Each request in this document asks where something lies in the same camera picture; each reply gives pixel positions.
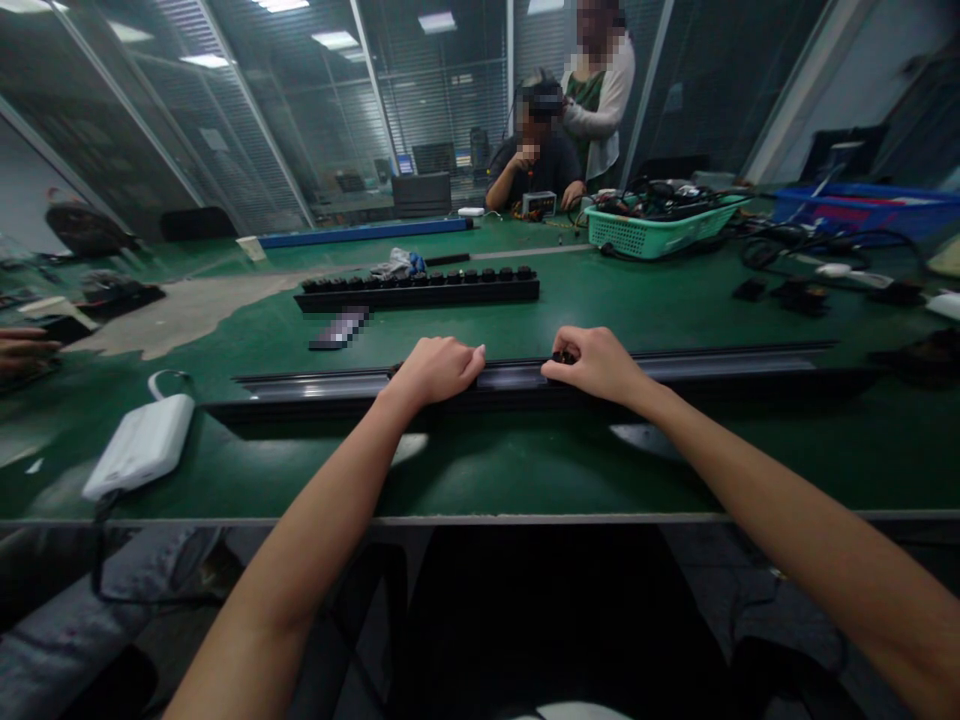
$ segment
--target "hand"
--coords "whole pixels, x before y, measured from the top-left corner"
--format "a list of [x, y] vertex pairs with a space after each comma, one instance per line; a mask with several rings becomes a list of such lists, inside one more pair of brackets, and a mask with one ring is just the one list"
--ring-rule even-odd
[[563, 200], [560, 202], [561, 210], [571, 210], [576, 207], [577, 202], [581, 197], [587, 194], [587, 186], [583, 184], [582, 180], [574, 180], [567, 186], [567, 189], [563, 193]]
[[521, 145], [508, 163], [514, 170], [527, 172], [540, 157], [540, 148], [536, 145]]
[[58, 342], [46, 342], [42, 328], [0, 328], [0, 378], [36, 372], [60, 349]]
[[453, 337], [422, 338], [384, 392], [416, 410], [459, 395], [487, 364], [486, 352], [486, 345], [471, 348]]
[[607, 328], [562, 327], [553, 341], [553, 351], [568, 352], [577, 362], [563, 365], [548, 360], [540, 369], [544, 377], [573, 385], [637, 412], [641, 412], [636, 406], [638, 402], [642, 405], [643, 399], [666, 390], [640, 369], [616, 335]]

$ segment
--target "desk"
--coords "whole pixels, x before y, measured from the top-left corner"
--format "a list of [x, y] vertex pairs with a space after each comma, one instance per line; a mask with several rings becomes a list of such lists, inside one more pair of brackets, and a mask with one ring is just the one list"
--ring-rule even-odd
[[[469, 233], [404, 238], [401, 244], [426, 257], [561, 249], [556, 228], [492, 220]], [[566, 245], [574, 242], [570, 231], [562, 234]], [[235, 276], [241, 283], [255, 273], [373, 264], [386, 259], [392, 245], [272, 250], [255, 269], [232, 241], [192, 243], [158, 249], [144, 275]], [[883, 257], [877, 261], [899, 262], [899, 253], [878, 253]], [[230, 381], [234, 375], [390, 365], [422, 335], [486, 343], [490, 360], [546, 357], [563, 324], [607, 325], [632, 351], [839, 338], [843, 342], [822, 364], [841, 365], [946, 325], [922, 309], [869, 303], [854, 293], [832, 293], [833, 310], [822, 319], [787, 313], [772, 300], [732, 300], [734, 286], [751, 275], [734, 247], [656, 265], [587, 250], [465, 267], [524, 263], [539, 273], [539, 302], [381, 311], [348, 349], [336, 352], [306, 350], [328, 318], [305, 318], [293, 292], [282, 292], [237, 310], [211, 334], [156, 360], [143, 362], [138, 353], [70, 353], [56, 376], [0, 400], [0, 522], [89, 520], [92, 508], [80, 499], [80, 488], [122, 415], [149, 399], [146, 379], [161, 368], [189, 372], [199, 401], [226, 400], [246, 395]], [[958, 415], [960, 392], [922, 391], [888, 378], [841, 406], [728, 410], [720, 419], [852, 509], [875, 518], [916, 518], [960, 514]], [[115, 517], [132, 524], [270, 522], [348, 430], [302, 425], [243, 441], [197, 413], [180, 467], [127, 498]], [[39, 457], [39, 472], [25, 474]], [[720, 513], [689, 467], [623, 444], [597, 416], [572, 413], [453, 417], [429, 434], [407, 435], [377, 508], [381, 521], [410, 523], [662, 522]]]

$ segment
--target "woman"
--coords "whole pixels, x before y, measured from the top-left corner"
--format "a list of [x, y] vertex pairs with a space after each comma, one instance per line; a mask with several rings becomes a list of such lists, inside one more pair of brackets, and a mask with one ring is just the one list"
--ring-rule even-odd
[[616, 187], [613, 166], [620, 157], [620, 121], [630, 99], [636, 60], [617, 0], [580, 0], [580, 51], [563, 76], [563, 125], [577, 146], [587, 191]]

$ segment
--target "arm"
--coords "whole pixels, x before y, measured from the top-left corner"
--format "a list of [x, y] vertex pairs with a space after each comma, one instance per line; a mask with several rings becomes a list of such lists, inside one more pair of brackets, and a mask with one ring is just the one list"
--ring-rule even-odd
[[486, 205], [489, 210], [502, 210], [510, 201], [510, 191], [513, 189], [513, 178], [518, 172], [527, 172], [536, 159], [536, 150], [529, 147], [518, 148], [513, 155], [509, 155], [506, 144], [500, 147], [496, 157], [490, 164], [490, 175], [494, 180], [487, 190]]
[[561, 328], [543, 374], [655, 423], [733, 519], [921, 718], [960, 717], [960, 601], [871, 525], [647, 377], [606, 328]]
[[626, 47], [617, 66], [607, 70], [600, 89], [600, 105], [596, 112], [584, 110], [576, 103], [567, 106], [563, 115], [563, 124], [575, 135], [588, 140], [606, 140], [620, 127], [623, 113], [627, 109], [630, 91], [633, 89], [633, 75], [636, 70], [630, 40], [624, 39]]
[[257, 552], [165, 718], [286, 713], [314, 616], [366, 530], [401, 435], [424, 405], [462, 392], [483, 366], [482, 345], [417, 344]]

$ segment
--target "wrist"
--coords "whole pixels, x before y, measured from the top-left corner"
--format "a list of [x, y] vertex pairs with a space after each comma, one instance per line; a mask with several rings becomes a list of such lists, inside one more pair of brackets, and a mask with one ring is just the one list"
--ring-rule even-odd
[[391, 382], [377, 394], [373, 407], [406, 425], [423, 409], [424, 404], [415, 393]]

